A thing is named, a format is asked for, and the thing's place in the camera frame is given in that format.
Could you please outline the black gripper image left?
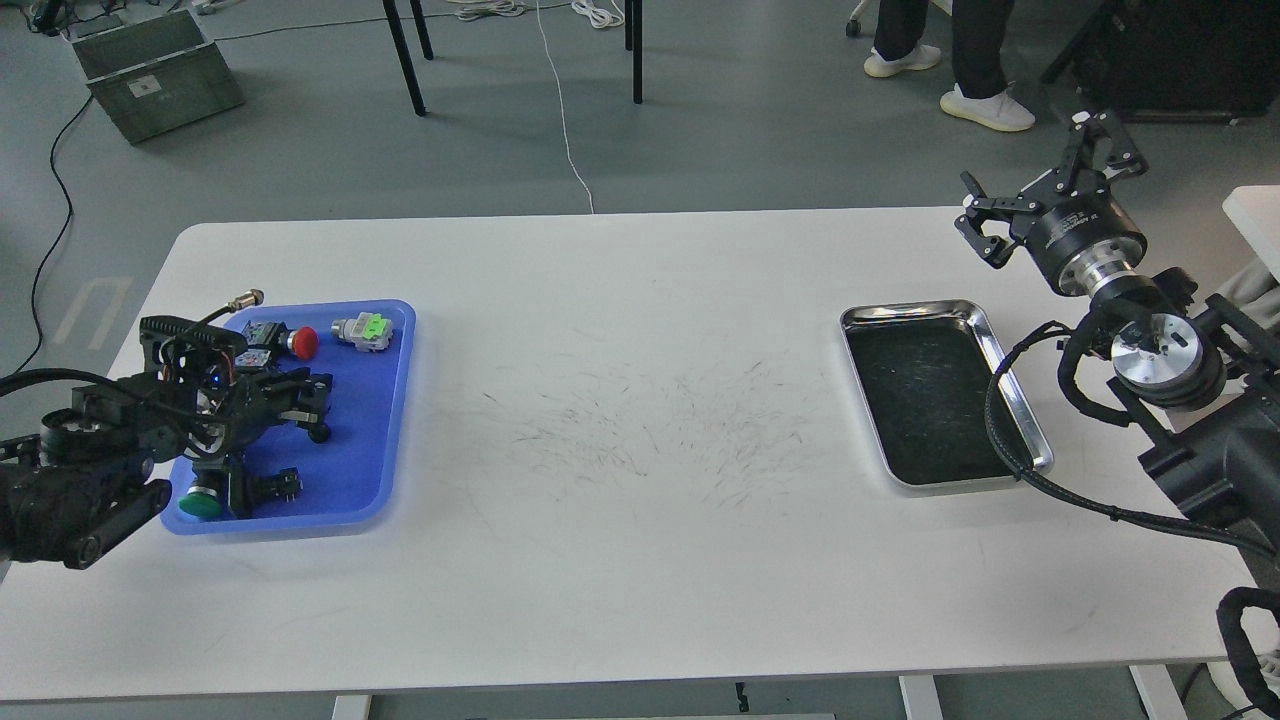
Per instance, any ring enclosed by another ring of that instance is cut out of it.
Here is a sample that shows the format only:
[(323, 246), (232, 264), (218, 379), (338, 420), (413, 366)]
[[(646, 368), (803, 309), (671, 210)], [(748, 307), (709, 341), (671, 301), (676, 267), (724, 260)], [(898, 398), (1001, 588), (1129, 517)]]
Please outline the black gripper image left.
[(326, 423), (332, 387), (332, 374), (308, 368), (241, 374), (214, 413), (224, 420), (212, 424), (214, 438), (191, 439), (183, 457), (196, 466), (242, 459), (274, 427)]

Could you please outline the black robot arm image left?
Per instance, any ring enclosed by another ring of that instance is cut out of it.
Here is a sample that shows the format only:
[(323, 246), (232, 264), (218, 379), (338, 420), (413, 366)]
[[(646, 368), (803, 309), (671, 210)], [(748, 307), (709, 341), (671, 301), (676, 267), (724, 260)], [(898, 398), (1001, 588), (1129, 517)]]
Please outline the black robot arm image left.
[(296, 469), (255, 475), (244, 455), (287, 423), (315, 443), (328, 441), (334, 380), (307, 366), (317, 351), (311, 328), (215, 325), (262, 300), (250, 290), (200, 320), (143, 318), (143, 370), (134, 375), (110, 380), (47, 368), (3, 379), (4, 395), (77, 382), (70, 406), (45, 415), (38, 433), (3, 442), (4, 561), (90, 568), (168, 506), (172, 483), (154, 469), (177, 457), (195, 471), (179, 506), (196, 518), (248, 519), (268, 502), (297, 497)]

